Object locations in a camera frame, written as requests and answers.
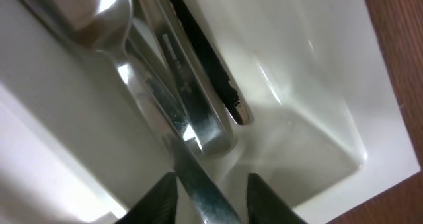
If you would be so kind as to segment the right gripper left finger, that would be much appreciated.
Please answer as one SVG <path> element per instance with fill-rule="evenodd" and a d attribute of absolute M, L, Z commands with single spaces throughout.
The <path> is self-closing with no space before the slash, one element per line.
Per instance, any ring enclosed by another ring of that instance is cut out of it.
<path fill-rule="evenodd" d="M 168 172 L 116 224 L 175 224 L 177 202 L 176 174 Z"/>

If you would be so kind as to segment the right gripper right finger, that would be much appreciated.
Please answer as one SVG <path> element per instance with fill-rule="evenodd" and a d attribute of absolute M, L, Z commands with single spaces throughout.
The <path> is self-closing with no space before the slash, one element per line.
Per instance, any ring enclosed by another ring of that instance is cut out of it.
<path fill-rule="evenodd" d="M 247 180 L 249 224 L 306 224 L 257 173 Z"/>

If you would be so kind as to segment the metal fork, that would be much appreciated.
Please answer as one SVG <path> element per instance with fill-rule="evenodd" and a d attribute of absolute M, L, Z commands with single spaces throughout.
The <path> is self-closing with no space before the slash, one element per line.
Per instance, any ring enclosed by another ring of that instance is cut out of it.
<path fill-rule="evenodd" d="M 252 112 L 243 98 L 223 59 L 214 50 L 204 31 L 183 0 L 169 0 L 197 58 L 206 72 L 212 87 L 236 124 L 247 125 L 254 121 Z"/>
<path fill-rule="evenodd" d="M 126 46 L 177 135 L 193 154 L 216 157 L 232 150 L 234 135 L 225 105 L 170 0 L 134 0 Z"/>

